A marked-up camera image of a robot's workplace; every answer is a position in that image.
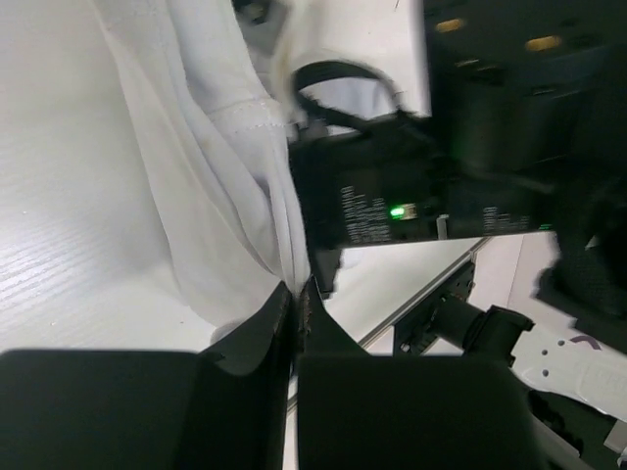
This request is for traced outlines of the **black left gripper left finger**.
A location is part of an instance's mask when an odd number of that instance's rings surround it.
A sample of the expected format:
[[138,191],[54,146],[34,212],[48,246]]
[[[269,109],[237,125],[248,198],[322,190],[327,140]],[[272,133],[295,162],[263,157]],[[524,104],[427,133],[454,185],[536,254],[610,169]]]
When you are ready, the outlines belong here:
[[202,352],[4,352],[1,465],[278,469],[293,326],[278,286]]

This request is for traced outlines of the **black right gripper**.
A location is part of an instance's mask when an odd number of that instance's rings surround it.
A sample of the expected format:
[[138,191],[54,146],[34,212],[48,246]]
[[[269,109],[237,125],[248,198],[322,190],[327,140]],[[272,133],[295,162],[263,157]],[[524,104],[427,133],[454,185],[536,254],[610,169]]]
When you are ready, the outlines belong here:
[[345,60],[292,77],[316,250],[551,231],[559,286],[626,300],[626,5],[427,1],[429,117]]

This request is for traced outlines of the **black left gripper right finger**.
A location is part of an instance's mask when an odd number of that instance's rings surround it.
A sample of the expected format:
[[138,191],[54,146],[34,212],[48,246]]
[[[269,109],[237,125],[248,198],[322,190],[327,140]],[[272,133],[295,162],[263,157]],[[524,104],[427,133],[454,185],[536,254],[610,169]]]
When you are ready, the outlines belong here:
[[456,298],[432,326],[462,355],[373,355],[299,299],[297,461],[302,469],[543,469],[512,350],[531,321]]

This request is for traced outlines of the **white fabric skirt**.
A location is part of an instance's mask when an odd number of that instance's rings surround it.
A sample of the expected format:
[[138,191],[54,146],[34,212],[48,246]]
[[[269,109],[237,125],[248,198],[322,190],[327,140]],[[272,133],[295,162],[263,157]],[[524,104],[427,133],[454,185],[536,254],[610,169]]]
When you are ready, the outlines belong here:
[[185,302],[223,337],[310,275],[287,126],[227,1],[98,1]]

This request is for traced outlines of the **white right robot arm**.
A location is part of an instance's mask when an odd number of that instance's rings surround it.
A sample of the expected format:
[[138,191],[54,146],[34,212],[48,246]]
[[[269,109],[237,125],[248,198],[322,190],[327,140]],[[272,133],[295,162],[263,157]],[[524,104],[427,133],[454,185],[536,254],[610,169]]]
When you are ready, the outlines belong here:
[[626,419],[626,5],[308,1],[289,88],[317,250],[549,231],[541,298],[579,335],[510,327],[527,385]]

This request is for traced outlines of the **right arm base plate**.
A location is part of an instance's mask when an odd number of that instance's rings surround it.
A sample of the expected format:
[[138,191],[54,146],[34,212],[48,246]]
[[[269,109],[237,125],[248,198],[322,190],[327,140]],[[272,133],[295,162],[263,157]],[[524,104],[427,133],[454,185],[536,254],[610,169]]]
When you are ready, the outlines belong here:
[[438,339],[429,330],[436,307],[448,297],[455,297],[466,302],[474,288],[474,273],[475,263],[469,260],[412,306],[393,326],[392,354],[421,355],[428,351]]

